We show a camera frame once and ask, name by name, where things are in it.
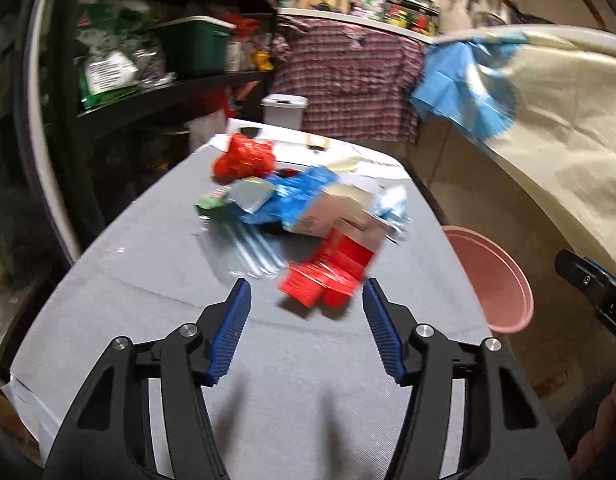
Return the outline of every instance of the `green storage bin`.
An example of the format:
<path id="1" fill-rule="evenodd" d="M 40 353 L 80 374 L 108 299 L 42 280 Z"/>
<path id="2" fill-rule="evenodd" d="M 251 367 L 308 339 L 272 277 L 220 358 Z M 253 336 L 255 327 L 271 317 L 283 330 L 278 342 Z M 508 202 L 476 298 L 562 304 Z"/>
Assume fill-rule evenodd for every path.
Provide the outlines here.
<path id="1" fill-rule="evenodd" d="M 226 71 L 228 40 L 235 28 L 209 16 L 192 16 L 152 30 L 166 52 L 168 71 L 176 72 L 179 79 L 194 79 Z"/>

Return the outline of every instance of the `plastic bag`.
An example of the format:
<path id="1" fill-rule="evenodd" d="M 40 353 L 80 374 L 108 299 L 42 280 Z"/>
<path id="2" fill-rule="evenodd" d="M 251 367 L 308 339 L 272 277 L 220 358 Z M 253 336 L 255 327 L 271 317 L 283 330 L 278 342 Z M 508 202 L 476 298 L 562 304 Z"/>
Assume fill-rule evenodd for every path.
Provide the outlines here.
<path id="1" fill-rule="evenodd" d="M 273 278 L 287 267 L 278 238 L 242 224 L 222 208 L 202 214 L 200 219 L 197 239 L 218 280 L 233 283 L 235 277 Z"/>
<path id="2" fill-rule="evenodd" d="M 246 224 L 265 224 L 280 221 L 283 228 L 290 230 L 304 209 L 317 196 L 324 186 L 334 184 L 338 176 L 325 166 L 308 168 L 296 176 L 283 178 L 276 174 L 265 180 L 275 186 L 275 193 L 264 205 L 254 213 L 246 213 L 238 206 L 228 206 Z"/>
<path id="3" fill-rule="evenodd" d="M 116 50 L 104 59 L 86 60 L 78 80 L 83 107 L 106 105 L 139 91 L 136 73 L 134 64 Z"/>
<path id="4" fill-rule="evenodd" d="M 394 231 L 389 237 L 393 242 L 403 240 L 410 220 L 406 215 L 407 193 L 403 186 L 392 186 L 381 190 L 371 204 L 370 213 L 388 222 Z"/>
<path id="5" fill-rule="evenodd" d="M 228 151 L 214 161 L 214 177 L 224 182 L 248 176 L 264 178 L 275 168 L 273 146 L 269 140 L 256 142 L 241 134 L 232 134 Z"/>
<path id="6" fill-rule="evenodd" d="M 177 78 L 176 73 L 166 72 L 165 54 L 156 46 L 136 50 L 132 54 L 132 61 L 137 67 L 137 79 L 141 88 L 165 85 L 172 83 Z"/>

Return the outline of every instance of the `blue plastic bag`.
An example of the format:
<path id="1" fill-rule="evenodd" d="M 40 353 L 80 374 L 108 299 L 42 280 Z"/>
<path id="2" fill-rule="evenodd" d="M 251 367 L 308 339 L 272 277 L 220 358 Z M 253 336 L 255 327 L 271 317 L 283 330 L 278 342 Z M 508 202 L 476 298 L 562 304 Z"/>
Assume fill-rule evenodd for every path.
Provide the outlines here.
<path id="1" fill-rule="evenodd" d="M 232 203 L 229 205 L 229 211 L 245 224 L 281 221 L 283 228 L 290 230 L 321 189 L 334 184 L 338 179 L 337 174 L 325 166 L 308 168 L 303 173 L 288 178 L 272 174 L 265 180 L 275 186 L 275 193 L 261 208 L 254 213 L 246 213 Z"/>

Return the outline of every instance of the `white container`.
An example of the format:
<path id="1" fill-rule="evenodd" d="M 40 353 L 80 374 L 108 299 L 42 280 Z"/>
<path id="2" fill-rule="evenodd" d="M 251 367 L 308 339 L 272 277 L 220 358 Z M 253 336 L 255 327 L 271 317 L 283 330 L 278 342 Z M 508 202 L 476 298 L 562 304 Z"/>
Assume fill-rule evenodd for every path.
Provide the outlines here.
<path id="1" fill-rule="evenodd" d="M 264 123 L 291 130 L 301 130 L 303 111 L 308 99 L 298 95 L 270 94 L 261 101 L 264 107 Z"/>

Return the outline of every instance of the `plaid shirt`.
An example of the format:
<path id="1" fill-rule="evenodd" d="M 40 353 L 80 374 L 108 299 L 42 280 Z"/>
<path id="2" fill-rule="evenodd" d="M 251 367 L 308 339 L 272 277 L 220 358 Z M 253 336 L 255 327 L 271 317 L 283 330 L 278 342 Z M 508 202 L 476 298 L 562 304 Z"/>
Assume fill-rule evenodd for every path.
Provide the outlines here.
<path id="1" fill-rule="evenodd" d="M 331 20 L 283 22 L 290 52 L 272 93 L 309 99 L 304 131 L 352 142 L 416 141 L 419 117 L 408 99 L 422 75 L 421 43 Z"/>

